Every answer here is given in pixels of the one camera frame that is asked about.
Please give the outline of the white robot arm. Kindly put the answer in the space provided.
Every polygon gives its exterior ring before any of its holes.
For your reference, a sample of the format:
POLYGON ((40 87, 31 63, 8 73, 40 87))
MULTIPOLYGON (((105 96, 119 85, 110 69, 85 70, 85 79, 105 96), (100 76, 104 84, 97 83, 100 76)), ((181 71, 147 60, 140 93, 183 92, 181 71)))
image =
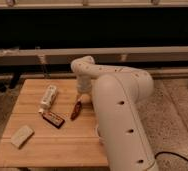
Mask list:
POLYGON ((75 59, 77 90, 90 93, 110 171, 158 171, 136 103, 151 95, 154 83, 143 70, 97 65, 91 56, 75 59))

